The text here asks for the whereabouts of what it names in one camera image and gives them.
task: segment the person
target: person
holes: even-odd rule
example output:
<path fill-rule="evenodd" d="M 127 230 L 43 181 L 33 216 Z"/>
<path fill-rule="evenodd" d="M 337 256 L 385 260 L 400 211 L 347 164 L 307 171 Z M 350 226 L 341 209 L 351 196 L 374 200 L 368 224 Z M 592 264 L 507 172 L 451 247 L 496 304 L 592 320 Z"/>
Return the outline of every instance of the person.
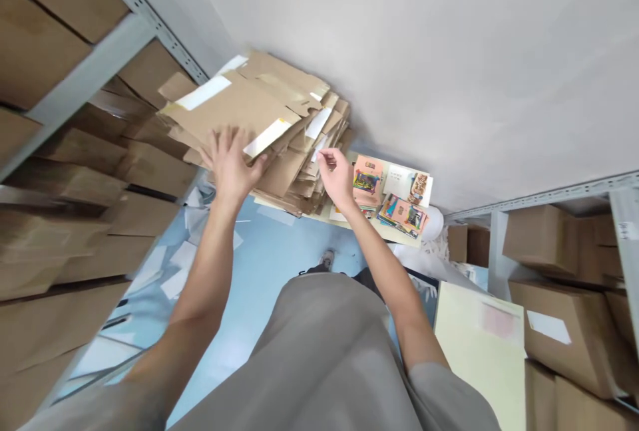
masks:
<path fill-rule="evenodd" d="M 162 338 L 113 386 L 36 415 L 24 430 L 163 430 L 220 328 L 233 265 L 233 229 L 266 157 L 245 165 L 244 130 L 210 134 L 202 158 L 216 197 L 184 290 Z M 413 284 L 353 200 L 353 169 L 336 148 L 318 154 L 326 192 L 347 218 L 383 301 L 329 271 L 291 279 L 248 359 L 172 429 L 496 430 L 488 402 L 451 372 Z M 393 317 L 401 356 L 387 331 Z"/>

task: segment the white label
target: white label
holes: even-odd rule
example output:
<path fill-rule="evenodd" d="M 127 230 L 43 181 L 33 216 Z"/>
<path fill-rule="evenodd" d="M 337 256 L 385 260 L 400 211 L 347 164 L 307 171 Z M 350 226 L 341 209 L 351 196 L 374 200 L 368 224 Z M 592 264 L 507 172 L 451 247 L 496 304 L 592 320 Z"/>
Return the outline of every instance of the white label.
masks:
<path fill-rule="evenodd" d="M 255 140 L 250 142 L 244 147 L 244 153 L 251 158 L 255 158 L 262 153 L 266 147 L 275 142 L 282 134 L 291 128 L 292 124 L 278 118 L 275 122 L 271 123 L 266 130 L 259 134 Z"/>
<path fill-rule="evenodd" d="M 228 78 L 221 75 L 215 76 L 176 103 L 187 110 L 194 110 L 212 96 L 222 92 L 229 85 L 231 85 L 231 81 Z"/>
<path fill-rule="evenodd" d="M 527 313 L 528 322 L 531 324 L 531 328 L 534 331 L 541 333 L 542 335 L 546 335 L 548 338 L 557 340 L 564 345 L 572 343 L 570 335 L 568 334 L 568 329 L 566 328 L 566 323 L 564 323 L 563 320 L 549 317 L 548 315 L 542 315 L 541 313 L 536 313 L 534 311 L 527 311 Z"/>
<path fill-rule="evenodd" d="M 617 236 L 622 240 L 639 240 L 637 227 L 631 221 L 622 221 L 621 223 L 617 223 Z"/>

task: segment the left hand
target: left hand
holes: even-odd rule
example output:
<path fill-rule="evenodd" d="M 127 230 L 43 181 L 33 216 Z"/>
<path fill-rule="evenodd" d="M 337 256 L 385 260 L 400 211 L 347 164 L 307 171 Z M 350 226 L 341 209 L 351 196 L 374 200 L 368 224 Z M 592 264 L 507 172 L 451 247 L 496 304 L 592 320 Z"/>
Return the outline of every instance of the left hand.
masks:
<path fill-rule="evenodd" d="M 208 147 L 200 147 L 198 151 L 215 175 L 216 193 L 239 206 L 262 177 L 266 155 L 261 155 L 252 167 L 244 163 L 242 150 L 248 143 L 248 135 L 243 128 L 232 130 L 226 126 L 219 135 L 211 130 L 208 140 Z"/>

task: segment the wall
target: wall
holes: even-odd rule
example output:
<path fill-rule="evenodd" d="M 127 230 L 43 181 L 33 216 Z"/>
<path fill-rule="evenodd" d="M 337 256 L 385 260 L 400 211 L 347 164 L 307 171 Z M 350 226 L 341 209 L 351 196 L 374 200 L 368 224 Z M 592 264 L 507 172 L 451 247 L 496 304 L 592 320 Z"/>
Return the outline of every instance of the wall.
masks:
<path fill-rule="evenodd" d="M 639 169 L 639 0 L 150 1 L 208 70 L 232 37 L 324 77 L 444 210 Z"/>

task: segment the sneaker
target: sneaker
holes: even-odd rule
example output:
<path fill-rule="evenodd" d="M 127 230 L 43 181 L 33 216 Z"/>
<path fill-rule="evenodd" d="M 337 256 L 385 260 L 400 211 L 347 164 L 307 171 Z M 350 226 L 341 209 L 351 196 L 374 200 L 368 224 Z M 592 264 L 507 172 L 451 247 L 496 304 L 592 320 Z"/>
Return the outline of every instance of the sneaker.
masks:
<path fill-rule="evenodd" d="M 318 265 L 324 265 L 328 271 L 331 271 L 334 259 L 335 252 L 331 249 L 328 249 L 321 255 Z"/>

